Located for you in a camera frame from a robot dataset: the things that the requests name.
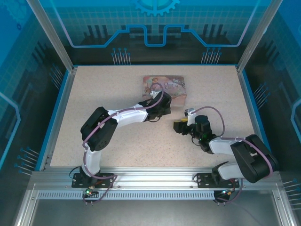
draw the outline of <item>beige speckled tabletop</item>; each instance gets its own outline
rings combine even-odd
[[[158,123],[135,123],[115,131],[103,150],[101,166],[112,167],[203,167],[232,161],[228,155],[210,155],[191,143],[190,136],[173,130],[173,121],[186,108],[210,105],[223,115],[225,136],[254,133],[234,66],[79,66],[51,160],[51,167],[79,166],[84,149],[80,128],[100,106],[107,110],[131,107],[142,100],[146,75],[181,75],[187,98],[184,108],[172,108]],[[215,134],[222,131],[218,114],[206,109]]]

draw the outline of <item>aluminum frame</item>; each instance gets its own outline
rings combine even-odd
[[[70,76],[70,79],[66,82],[65,90],[63,92],[62,100],[59,108],[63,111],[59,111],[56,115],[54,127],[51,131],[52,135],[49,137],[49,147],[47,148],[46,159],[51,159],[53,149],[55,147],[57,135],[59,132],[60,123],[62,122],[64,110],[67,105],[67,100],[72,88],[74,74]],[[238,72],[238,78],[241,84],[242,91],[246,100],[246,105],[249,110],[250,118],[255,130],[255,133],[261,136],[261,131],[256,120],[255,111],[251,102],[251,96],[248,92],[247,85],[243,74]],[[201,191],[217,191],[223,189],[210,189],[210,188],[197,188],[195,182],[192,181],[192,177],[196,173],[208,173],[211,172],[210,167],[177,167],[177,168],[132,168],[132,167],[102,167],[103,173],[116,173],[118,178],[114,183],[112,190],[114,192],[131,192],[139,193],[141,191],[149,191],[150,193],[157,191],[158,193],[164,193],[166,191],[179,191],[186,192],[201,192]],[[16,221],[15,226],[30,225],[36,200],[39,199],[39,192],[53,191],[62,193],[74,193],[78,191],[84,191],[84,189],[71,188],[71,179],[69,178],[69,172],[71,168],[48,168],[44,171],[36,171],[32,173],[32,177],[28,184],[28,188]],[[251,184],[244,180],[245,191],[272,191],[275,207],[279,214],[279,222],[283,226],[296,226],[297,221],[294,218],[292,208],[286,196],[282,180],[279,172],[275,172],[272,177],[262,179],[256,184]],[[78,199],[77,196],[70,197],[68,199]]]
[[[277,13],[281,3],[283,0],[272,0],[269,4],[267,10],[265,11],[262,19],[260,20],[250,42],[248,43],[241,59],[238,63],[238,71],[242,72],[245,68],[246,64],[248,63],[249,59],[251,58],[253,52],[255,51],[258,43],[260,42],[261,38],[265,34],[269,24],[271,23],[272,19],[274,18],[275,14]]]
[[[42,7],[39,0],[27,0],[30,8],[32,9],[33,13],[35,14],[37,20],[39,21],[40,25],[42,26],[45,34],[49,38],[51,44],[55,48],[57,54],[59,55],[60,59],[62,60],[64,66],[69,72],[73,72],[73,63],[69,58],[65,47],[63,46],[60,38],[58,37],[57,33],[53,25],[51,24],[44,8]]]

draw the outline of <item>black mounting bracket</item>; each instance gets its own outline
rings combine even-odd
[[[233,188],[233,183],[230,180],[221,180],[217,184],[214,180],[212,173],[198,173],[193,179],[198,188]],[[239,188],[239,182],[234,182],[235,188]]]
[[[98,177],[109,177],[113,176],[113,173],[98,173]],[[95,178],[89,178],[89,177],[84,177],[81,173],[75,173],[73,175],[73,182],[71,187],[73,188],[88,188],[90,186],[95,186],[95,188],[108,188],[111,184],[111,179],[95,179]]]

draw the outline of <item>robotic arm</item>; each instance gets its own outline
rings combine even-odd
[[[100,159],[102,150],[109,144],[115,129],[126,126],[135,122],[145,122],[160,118],[163,115],[170,114],[171,97],[166,92],[163,93],[163,97],[160,102],[161,92],[152,91],[152,99],[139,102],[132,107],[132,110],[106,110],[103,107],[98,107],[93,114],[89,117],[86,123],[82,126],[80,132],[82,134],[82,140],[90,135],[90,133],[98,126],[98,124],[108,118],[110,115],[115,116],[108,119],[102,127],[100,127],[87,141],[86,148],[86,167],[90,173],[97,175],[100,171]],[[80,167],[80,173],[83,176],[91,177],[86,171],[84,165]]]
[[[174,122],[175,132],[182,135],[189,134],[197,139],[200,148],[206,153],[233,155],[237,161],[224,162],[213,168],[211,176],[217,185],[231,178],[245,178],[255,183],[268,176],[270,170],[279,169],[276,158],[257,135],[250,135],[241,140],[222,138],[212,132],[207,116],[196,115],[193,108],[185,110],[185,116],[186,118]]]

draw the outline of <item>circuit pattern graphic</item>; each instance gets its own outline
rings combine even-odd
[[[27,15],[26,0],[0,0],[0,7],[5,6],[17,23],[21,23]]]
[[[175,9],[175,5],[179,4],[179,0],[133,0],[136,9],[141,10],[141,13],[146,15],[161,16],[164,13],[169,13],[171,9]]]

